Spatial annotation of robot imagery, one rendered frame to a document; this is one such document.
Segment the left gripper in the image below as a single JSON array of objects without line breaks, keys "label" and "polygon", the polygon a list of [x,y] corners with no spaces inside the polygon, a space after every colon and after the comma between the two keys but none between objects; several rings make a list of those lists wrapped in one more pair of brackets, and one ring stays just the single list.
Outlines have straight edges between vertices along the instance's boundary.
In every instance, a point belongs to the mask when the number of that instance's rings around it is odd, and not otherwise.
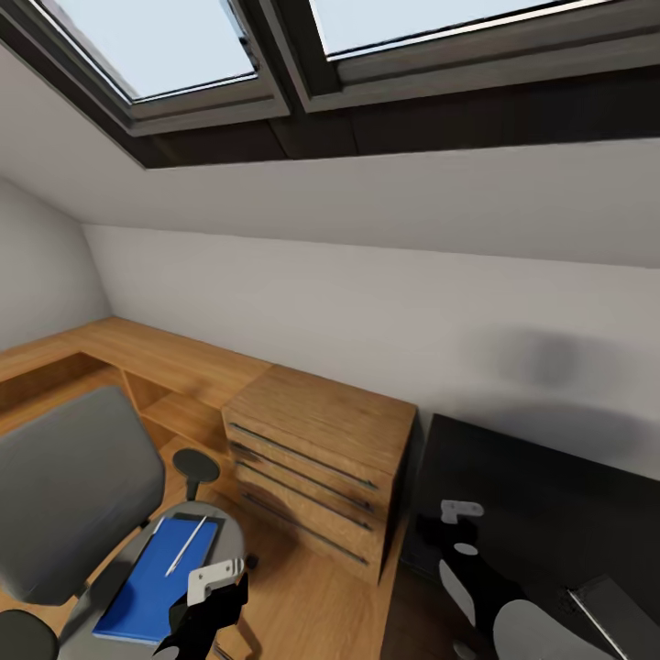
[{"label": "left gripper", "polygon": [[204,602],[187,605],[183,596],[170,607],[170,629],[175,633],[185,622],[200,621],[210,634],[210,646],[218,629],[238,622],[240,607],[248,603],[248,572],[237,584],[217,588]]}]

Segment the swivel chair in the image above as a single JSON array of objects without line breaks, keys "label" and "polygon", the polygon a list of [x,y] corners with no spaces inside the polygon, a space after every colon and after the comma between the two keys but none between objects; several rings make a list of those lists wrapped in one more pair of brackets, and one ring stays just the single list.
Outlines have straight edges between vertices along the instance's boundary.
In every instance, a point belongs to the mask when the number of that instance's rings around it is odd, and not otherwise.
[{"label": "swivel chair", "polygon": [[[203,567],[241,557],[255,568],[241,524],[195,500],[219,479],[217,462],[183,448],[171,463],[186,501],[162,504],[165,465],[127,396],[104,386],[0,436],[0,589],[12,600],[59,607],[79,598],[60,637],[26,610],[0,612],[0,660],[151,660],[158,645],[99,639],[94,628],[161,519],[216,523]],[[137,527],[92,584],[86,580]],[[236,584],[238,576],[212,583]],[[208,653],[234,660],[213,640]]]}]

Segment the folder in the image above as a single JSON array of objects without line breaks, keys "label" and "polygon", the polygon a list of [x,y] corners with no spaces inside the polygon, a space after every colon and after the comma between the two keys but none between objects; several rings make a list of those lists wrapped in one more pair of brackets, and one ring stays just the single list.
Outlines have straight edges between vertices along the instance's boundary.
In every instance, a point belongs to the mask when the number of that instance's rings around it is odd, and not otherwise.
[{"label": "folder", "polygon": [[152,644],[172,636],[170,607],[188,591],[189,574],[202,567],[217,524],[203,522],[180,563],[167,572],[200,522],[161,519],[93,634],[99,639]]}]

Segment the notebook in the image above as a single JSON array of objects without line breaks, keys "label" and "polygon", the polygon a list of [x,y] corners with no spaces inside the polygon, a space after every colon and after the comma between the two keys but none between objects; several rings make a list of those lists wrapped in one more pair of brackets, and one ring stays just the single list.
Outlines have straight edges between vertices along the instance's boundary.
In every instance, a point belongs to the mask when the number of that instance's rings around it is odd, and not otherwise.
[{"label": "notebook", "polygon": [[623,660],[660,660],[660,628],[609,575],[571,597]]}]

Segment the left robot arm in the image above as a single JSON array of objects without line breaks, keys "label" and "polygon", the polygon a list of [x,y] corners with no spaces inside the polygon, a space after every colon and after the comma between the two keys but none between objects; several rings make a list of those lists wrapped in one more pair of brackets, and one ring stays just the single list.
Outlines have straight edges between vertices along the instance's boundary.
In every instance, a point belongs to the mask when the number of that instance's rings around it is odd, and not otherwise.
[{"label": "left robot arm", "polygon": [[170,629],[151,660],[205,660],[218,629],[238,622],[248,603],[248,572],[237,584],[211,590],[208,585],[238,576],[241,557],[202,566],[189,574],[188,591],[170,607]]}]

